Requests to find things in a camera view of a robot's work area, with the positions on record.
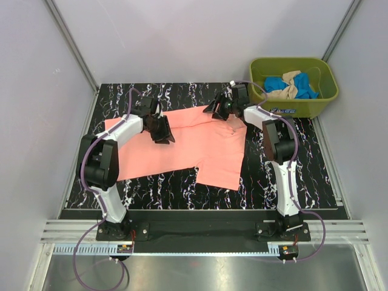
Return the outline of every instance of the pink cloth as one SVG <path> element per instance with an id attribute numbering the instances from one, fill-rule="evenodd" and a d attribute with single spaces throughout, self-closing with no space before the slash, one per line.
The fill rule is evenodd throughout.
<path id="1" fill-rule="evenodd" d="M 212 119 L 204 108 L 163 113 L 175 143 L 155 144 L 144 131 L 123 145 L 118 181 L 198 167 L 197 183 L 238 190 L 247 128 L 234 115 L 227 121 Z M 105 120 L 105 128 L 119 120 Z"/>

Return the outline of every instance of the table surface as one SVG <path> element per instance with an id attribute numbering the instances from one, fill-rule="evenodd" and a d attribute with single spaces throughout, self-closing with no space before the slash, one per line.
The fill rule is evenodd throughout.
<path id="1" fill-rule="evenodd" d="M 128 108 L 130 87 L 157 97 L 164 111 L 210 104 L 227 83 L 103 84 L 88 133 L 104 131 L 104 120 L 122 116 Z M 133 96 L 132 104 L 140 102 Z M 318 140 L 310 119 L 295 119 L 300 147 L 297 160 L 298 197 L 304 208 L 334 209 L 330 185 Z M 275 172 L 263 152 L 263 134 L 248 125 L 240 185 L 237 191 L 196 183 L 198 169 L 175 170 L 117 183 L 127 209 L 274 209 L 277 203 Z M 66 209 L 98 209 L 91 193 L 75 178 Z"/>

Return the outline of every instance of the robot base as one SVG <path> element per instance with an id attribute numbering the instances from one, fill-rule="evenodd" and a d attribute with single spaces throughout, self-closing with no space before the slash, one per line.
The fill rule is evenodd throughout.
<path id="1" fill-rule="evenodd" d="M 298 235 L 298 241 L 311 241 L 309 226 L 306 222 L 298 229 L 289 230 L 288 232 L 280 231 L 275 222 L 256 223 L 256 237 L 260 242 L 269 241 L 295 241 L 295 235 Z"/>
<path id="2" fill-rule="evenodd" d="M 131 241 L 133 231 L 134 241 L 147 241 L 149 234 L 149 223 L 133 222 L 129 220 L 127 213 L 121 223 L 105 221 L 98 226 L 97 241 Z"/>

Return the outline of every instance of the blue cloth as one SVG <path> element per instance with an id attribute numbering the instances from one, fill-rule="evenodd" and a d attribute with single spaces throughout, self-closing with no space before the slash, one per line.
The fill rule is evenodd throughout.
<path id="1" fill-rule="evenodd" d="M 298 89 L 295 99 L 316 99 L 318 97 L 319 93 L 315 93 L 310 88 L 309 76 L 306 73 L 296 75 L 293 80 L 295 87 Z M 274 90 L 284 90 L 288 86 L 280 77 L 268 77 L 264 81 L 264 88 L 267 93 Z"/>
<path id="2" fill-rule="evenodd" d="M 286 82 L 283 82 L 283 80 L 280 77 L 268 77 L 264 81 L 264 88 L 267 93 L 270 93 L 274 90 L 284 90 L 289 85 Z"/>
<path id="3" fill-rule="evenodd" d="M 319 93 L 315 93 L 310 88 L 309 76 L 306 73 L 300 73 L 294 77 L 295 87 L 298 89 L 298 93 L 295 99 L 316 99 Z"/>

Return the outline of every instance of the beige cloth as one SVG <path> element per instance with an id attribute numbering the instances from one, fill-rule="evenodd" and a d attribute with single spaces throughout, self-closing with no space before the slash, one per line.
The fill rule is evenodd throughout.
<path id="1" fill-rule="evenodd" d="M 298 89 L 295 87 L 293 79 L 300 73 L 301 71 L 284 73 L 282 80 L 289 86 L 284 90 L 274 90 L 270 93 L 267 93 L 268 99 L 295 99 L 296 94 L 298 94 Z"/>

